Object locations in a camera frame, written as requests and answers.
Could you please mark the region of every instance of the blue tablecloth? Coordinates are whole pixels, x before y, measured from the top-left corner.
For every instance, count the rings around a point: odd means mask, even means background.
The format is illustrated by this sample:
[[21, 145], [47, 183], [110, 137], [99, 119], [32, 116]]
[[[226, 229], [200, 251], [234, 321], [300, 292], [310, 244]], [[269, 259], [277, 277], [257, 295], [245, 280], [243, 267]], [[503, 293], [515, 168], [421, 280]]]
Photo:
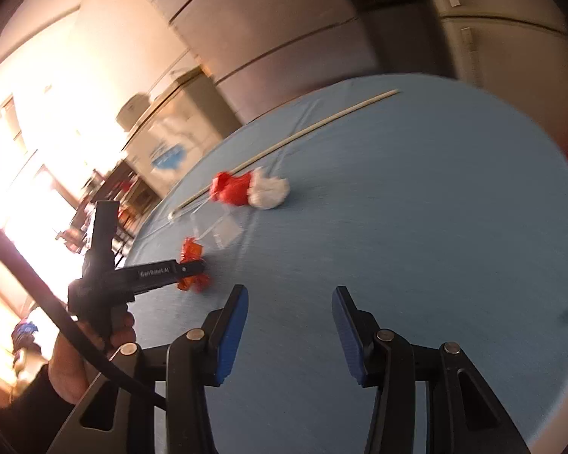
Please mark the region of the blue tablecloth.
[[530, 119], [465, 84], [364, 77], [279, 107], [173, 189], [127, 263], [179, 256], [191, 216], [168, 224], [168, 213], [218, 171], [394, 88], [253, 165], [287, 178], [291, 194], [277, 209], [233, 209], [243, 233], [223, 250], [207, 242], [209, 290], [166, 288], [133, 306], [141, 345], [159, 345], [201, 324], [235, 283], [248, 287], [233, 373], [208, 390], [222, 452], [364, 448], [374, 390], [347, 371], [336, 285], [410, 342], [458, 341], [526, 440], [555, 411], [568, 383], [568, 164]]

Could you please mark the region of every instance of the red and white plush toy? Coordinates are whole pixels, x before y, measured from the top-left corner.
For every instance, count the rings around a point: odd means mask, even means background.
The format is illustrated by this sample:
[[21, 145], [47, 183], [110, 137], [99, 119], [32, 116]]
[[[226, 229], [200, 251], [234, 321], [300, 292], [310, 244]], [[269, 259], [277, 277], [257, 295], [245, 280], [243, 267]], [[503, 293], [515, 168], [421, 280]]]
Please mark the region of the red and white plush toy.
[[265, 177], [259, 167], [242, 176], [218, 173], [212, 180], [210, 199], [221, 203], [243, 206], [249, 204], [260, 210], [269, 210], [282, 203], [290, 192], [286, 179]]

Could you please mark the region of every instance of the black cable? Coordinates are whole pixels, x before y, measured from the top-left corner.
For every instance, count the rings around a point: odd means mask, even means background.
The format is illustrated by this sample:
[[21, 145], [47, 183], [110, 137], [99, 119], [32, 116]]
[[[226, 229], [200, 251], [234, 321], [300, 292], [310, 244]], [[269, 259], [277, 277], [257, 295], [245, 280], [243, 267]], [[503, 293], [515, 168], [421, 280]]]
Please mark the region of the black cable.
[[166, 410], [167, 404], [163, 396], [145, 387], [130, 375], [115, 366], [99, 351], [80, 328], [71, 320], [67, 311], [50, 291], [47, 284], [37, 275], [17, 248], [0, 230], [0, 261], [19, 281], [32, 299], [42, 308], [47, 316], [72, 346], [101, 374], [131, 394], [144, 398], [150, 404]]

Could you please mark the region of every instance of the metal screw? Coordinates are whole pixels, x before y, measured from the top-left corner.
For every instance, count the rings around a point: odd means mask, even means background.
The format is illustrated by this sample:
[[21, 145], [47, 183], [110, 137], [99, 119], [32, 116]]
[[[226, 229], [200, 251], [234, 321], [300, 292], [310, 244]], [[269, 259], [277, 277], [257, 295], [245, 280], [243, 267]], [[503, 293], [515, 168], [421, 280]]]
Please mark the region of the metal screw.
[[379, 329], [377, 338], [381, 341], [392, 341], [395, 338], [395, 333], [391, 329]]
[[446, 353], [457, 354], [461, 351], [461, 346], [454, 341], [447, 341], [444, 343], [444, 351]]
[[194, 327], [194, 329], [190, 329], [187, 332], [186, 336], [187, 339], [191, 339], [191, 341], [199, 341], [204, 338], [204, 330], [199, 327]]
[[137, 345], [134, 343], [125, 343], [120, 347], [120, 353], [125, 355], [134, 354], [137, 351]]

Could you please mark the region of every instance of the red object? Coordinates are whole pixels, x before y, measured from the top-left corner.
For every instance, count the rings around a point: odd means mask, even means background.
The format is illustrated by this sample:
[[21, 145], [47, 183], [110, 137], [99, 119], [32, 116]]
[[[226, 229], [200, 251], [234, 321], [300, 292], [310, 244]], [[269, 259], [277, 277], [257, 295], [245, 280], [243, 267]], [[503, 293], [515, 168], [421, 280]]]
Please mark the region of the red object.
[[253, 172], [250, 171], [243, 176], [235, 177], [230, 173], [218, 173], [212, 179], [210, 199], [236, 206], [248, 204], [248, 188], [252, 174]]
[[[181, 246], [181, 259], [179, 263], [201, 260], [203, 247], [195, 242], [195, 237], [186, 237]], [[187, 291], [190, 288], [196, 292], [203, 291], [210, 283], [210, 278], [206, 273], [185, 277], [177, 282], [179, 290]]]

